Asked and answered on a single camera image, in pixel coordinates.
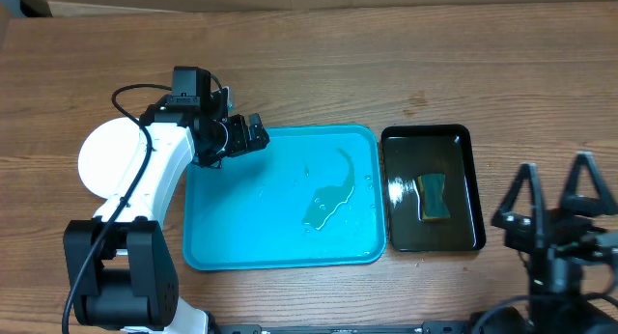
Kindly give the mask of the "white plate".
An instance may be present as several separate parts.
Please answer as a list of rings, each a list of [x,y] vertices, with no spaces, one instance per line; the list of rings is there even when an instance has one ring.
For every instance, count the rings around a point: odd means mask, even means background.
[[[134,158],[144,158],[139,126],[127,117],[98,126],[83,142],[78,155],[78,174],[84,186],[103,199],[117,193]]]

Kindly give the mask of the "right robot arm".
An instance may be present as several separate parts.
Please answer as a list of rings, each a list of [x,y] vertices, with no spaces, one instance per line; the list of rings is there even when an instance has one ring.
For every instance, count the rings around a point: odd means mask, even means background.
[[[528,292],[470,318],[473,333],[614,333],[617,321],[595,301],[617,303],[617,284],[601,292],[581,290],[583,269],[617,270],[617,234],[595,218],[614,216],[617,202],[593,155],[577,153],[557,208],[545,203],[537,167],[521,164],[492,217],[506,247],[517,251],[528,277]],[[515,307],[527,302],[526,316]]]

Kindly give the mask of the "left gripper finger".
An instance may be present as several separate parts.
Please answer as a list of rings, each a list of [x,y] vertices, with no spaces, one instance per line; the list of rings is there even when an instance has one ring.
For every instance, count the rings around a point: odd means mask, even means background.
[[[231,146],[230,155],[241,155],[247,149],[247,125],[242,115],[230,118]]]
[[[248,149],[250,151],[259,151],[267,147],[269,143],[269,135],[264,128],[261,117],[258,113],[249,116],[248,126]]]

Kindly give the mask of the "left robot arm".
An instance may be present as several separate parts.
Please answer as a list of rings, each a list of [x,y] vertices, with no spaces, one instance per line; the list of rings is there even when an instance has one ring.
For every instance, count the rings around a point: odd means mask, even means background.
[[[212,333],[209,314],[180,296],[178,273],[162,232],[181,174],[191,163],[210,166],[225,157],[260,151],[269,137],[257,114],[146,112],[98,127],[86,143],[130,140],[116,176],[102,166],[115,151],[81,155],[88,188],[109,183],[104,203],[89,220],[72,220],[63,236],[70,292],[62,316],[86,326],[129,333]]]

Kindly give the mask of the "green yellow sponge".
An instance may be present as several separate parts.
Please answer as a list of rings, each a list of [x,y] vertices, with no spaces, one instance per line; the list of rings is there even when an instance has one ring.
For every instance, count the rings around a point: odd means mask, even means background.
[[[443,174],[425,174],[417,178],[420,196],[420,220],[433,222],[450,217],[450,211],[444,202],[445,176]]]

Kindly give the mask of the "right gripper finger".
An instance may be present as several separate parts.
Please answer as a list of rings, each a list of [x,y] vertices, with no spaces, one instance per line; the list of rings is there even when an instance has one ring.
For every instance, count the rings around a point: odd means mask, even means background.
[[[615,215],[617,201],[591,152],[578,152],[562,191],[559,207],[585,217]]]
[[[530,191],[529,216],[515,213],[513,207],[523,185]],[[492,225],[505,231],[504,244],[515,250],[545,250],[548,248],[548,210],[537,167],[522,163],[509,190],[492,217]]]

